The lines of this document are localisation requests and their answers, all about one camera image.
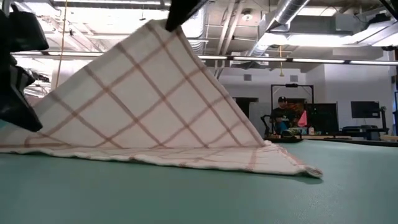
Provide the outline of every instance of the yellow cable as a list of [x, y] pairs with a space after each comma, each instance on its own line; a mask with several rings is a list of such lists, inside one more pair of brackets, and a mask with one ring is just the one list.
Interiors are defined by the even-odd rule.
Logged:
[[63, 56], [63, 45], [65, 43], [65, 26], [67, 24], [67, 9], [68, 9], [68, 0], [65, 0], [65, 10], [63, 12], [63, 27], [62, 27], [62, 41], [61, 41], [61, 55], [60, 55], [60, 63], [58, 64], [58, 73], [57, 73], [57, 81], [55, 82], [55, 88], [58, 87], [58, 81], [60, 78], [61, 72], [61, 63], [62, 63], [62, 56]]
[[[279, 46], [279, 56], [282, 58], [282, 46]], [[283, 69], [283, 63], [282, 62], [280, 62], [280, 77], [284, 77], [284, 73], [283, 73], [283, 71], [282, 71], [282, 69]]]

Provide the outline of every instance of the cap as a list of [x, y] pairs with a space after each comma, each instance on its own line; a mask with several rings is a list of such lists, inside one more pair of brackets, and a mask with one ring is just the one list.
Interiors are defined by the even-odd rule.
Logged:
[[281, 97], [278, 98], [278, 103], [280, 103], [280, 102], [286, 102], [286, 101], [287, 101], [287, 99], [286, 99], [286, 97], [284, 97], [284, 96], [281, 96]]

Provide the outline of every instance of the table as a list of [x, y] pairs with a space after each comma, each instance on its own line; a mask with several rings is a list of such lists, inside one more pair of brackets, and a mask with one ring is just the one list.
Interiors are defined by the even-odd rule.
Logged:
[[284, 146], [324, 178], [0, 154], [0, 223], [398, 223], [398, 148]]

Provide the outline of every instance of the checkered cloth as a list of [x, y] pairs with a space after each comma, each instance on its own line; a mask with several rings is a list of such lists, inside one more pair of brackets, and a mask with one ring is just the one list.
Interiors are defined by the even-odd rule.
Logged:
[[322, 172], [264, 142], [181, 29], [150, 21], [35, 105], [44, 126], [0, 130], [0, 152], [270, 174]]

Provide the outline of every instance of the doorway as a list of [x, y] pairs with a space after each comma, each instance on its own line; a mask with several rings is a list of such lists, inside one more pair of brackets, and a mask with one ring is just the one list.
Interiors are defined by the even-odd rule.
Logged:
[[249, 97], [235, 97], [234, 100], [248, 118], [249, 118], [250, 103], [257, 103], [259, 101], [258, 98], [249, 98]]

